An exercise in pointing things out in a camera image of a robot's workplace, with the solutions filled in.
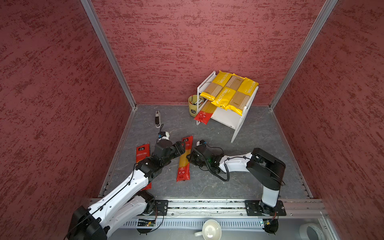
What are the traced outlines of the red spaghetti bag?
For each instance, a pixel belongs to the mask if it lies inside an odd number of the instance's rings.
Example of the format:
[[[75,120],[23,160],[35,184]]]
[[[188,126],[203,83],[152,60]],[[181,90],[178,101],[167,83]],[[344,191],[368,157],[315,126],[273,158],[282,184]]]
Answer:
[[[212,104],[211,101],[207,101],[207,103],[204,104],[202,109],[195,116],[194,120],[197,121],[197,124],[203,123],[203,124],[207,125],[208,122],[210,121],[212,115],[216,111],[216,109],[217,109],[217,106]]]
[[[177,182],[190,180],[190,162],[187,156],[191,153],[193,145],[193,136],[188,136],[182,139],[185,143],[185,153],[180,156]]]
[[[145,158],[150,157],[150,156],[151,156],[150,143],[146,143],[146,144],[138,146],[136,148],[136,163],[137,164],[140,161],[142,161]]]

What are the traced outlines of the white two-tier shelf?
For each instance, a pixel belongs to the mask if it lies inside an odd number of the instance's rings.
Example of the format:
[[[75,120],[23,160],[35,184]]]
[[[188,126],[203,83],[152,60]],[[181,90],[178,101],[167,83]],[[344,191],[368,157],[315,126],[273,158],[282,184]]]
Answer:
[[[212,76],[212,75],[214,74],[214,72],[215,72],[215,71],[213,71],[207,78],[209,78],[210,76]],[[198,96],[198,97],[202,97],[202,96],[200,96],[199,93],[198,93],[198,87],[197,87],[197,96]],[[248,112],[249,112],[249,109],[250,109],[250,107],[251,107],[251,105],[252,105],[252,102],[253,102],[253,100],[254,100],[256,94],[257,94],[258,89],[259,89],[259,85],[258,85],[258,87],[256,88],[256,90],[254,91],[254,93],[252,94],[251,98],[249,99],[249,101],[248,101],[248,103],[247,103],[247,105],[246,105],[246,107],[245,107],[245,109],[244,109],[244,111],[243,111],[243,115],[242,115],[242,116],[238,115],[237,113],[235,113],[235,112],[233,112],[233,111],[231,111],[231,110],[225,110],[225,109],[222,109],[222,108],[219,108],[219,107],[217,107],[216,111],[215,111],[214,114],[212,115],[212,117],[211,117],[210,120],[215,120],[215,121],[217,121],[217,122],[219,122],[219,123],[221,123],[221,124],[223,124],[223,125],[225,125],[225,126],[231,128],[231,129],[235,130],[235,132],[234,132],[234,134],[233,134],[233,136],[232,136],[232,139],[231,139],[231,143],[234,142],[234,140],[236,139],[236,136],[238,135],[238,133],[239,133],[241,127],[243,126],[243,123],[244,123],[244,121],[245,121],[245,118],[246,118],[246,116],[247,116],[247,114],[248,114]],[[201,104],[200,106],[198,106],[198,112],[202,109],[202,107],[204,106],[204,104],[206,104],[207,101],[209,101],[209,100],[207,100],[207,99],[205,99],[205,98],[204,98],[204,100],[205,100],[204,103]]]

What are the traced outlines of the yellow pasta bag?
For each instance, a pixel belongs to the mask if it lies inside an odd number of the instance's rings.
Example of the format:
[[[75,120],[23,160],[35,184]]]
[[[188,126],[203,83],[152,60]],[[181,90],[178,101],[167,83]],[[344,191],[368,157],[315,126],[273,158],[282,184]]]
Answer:
[[[214,72],[212,76],[207,78],[206,81],[198,87],[199,95],[209,101],[213,101],[232,76],[233,74],[227,72],[219,71],[217,75]]]
[[[226,85],[223,87],[221,92],[212,101],[212,104],[216,107],[225,109],[234,97],[235,93],[243,83],[245,78],[237,75],[232,75]]]
[[[231,110],[242,116],[249,99],[251,98],[258,85],[258,82],[245,78],[239,88],[236,90],[233,98],[226,106],[225,110]]]

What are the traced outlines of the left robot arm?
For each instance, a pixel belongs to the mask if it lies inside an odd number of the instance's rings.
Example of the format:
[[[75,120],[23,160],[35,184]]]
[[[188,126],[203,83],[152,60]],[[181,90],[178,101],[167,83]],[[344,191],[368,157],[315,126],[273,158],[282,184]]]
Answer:
[[[113,191],[72,215],[66,240],[106,240],[131,218],[150,214],[155,198],[143,189],[171,160],[185,153],[185,142],[160,140],[150,157],[136,163],[132,173]]]

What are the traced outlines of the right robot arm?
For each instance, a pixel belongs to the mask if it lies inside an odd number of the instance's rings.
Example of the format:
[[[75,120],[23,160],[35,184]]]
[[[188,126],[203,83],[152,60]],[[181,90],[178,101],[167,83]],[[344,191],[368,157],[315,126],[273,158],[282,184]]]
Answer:
[[[285,185],[283,177],[286,164],[283,161],[261,148],[254,148],[252,152],[238,156],[227,156],[224,153],[215,155],[210,149],[208,144],[196,146],[187,155],[188,162],[200,168],[206,167],[208,172],[223,182],[230,180],[231,172],[252,174],[263,185],[263,193],[256,206],[248,209],[258,216],[279,215],[278,199],[281,187]]]

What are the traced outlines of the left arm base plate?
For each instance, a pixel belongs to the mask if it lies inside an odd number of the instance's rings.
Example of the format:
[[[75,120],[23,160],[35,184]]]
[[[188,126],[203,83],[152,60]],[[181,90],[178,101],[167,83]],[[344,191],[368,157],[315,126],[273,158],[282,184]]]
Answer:
[[[149,209],[146,209],[141,216],[166,216],[168,212],[169,200],[154,200]]]

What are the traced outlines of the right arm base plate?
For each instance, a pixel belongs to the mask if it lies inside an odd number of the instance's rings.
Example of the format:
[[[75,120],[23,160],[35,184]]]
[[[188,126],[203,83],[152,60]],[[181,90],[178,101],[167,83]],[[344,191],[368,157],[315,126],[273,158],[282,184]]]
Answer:
[[[275,207],[261,202],[261,200],[245,200],[247,216],[254,217],[285,217],[287,215],[282,201],[277,201]]]

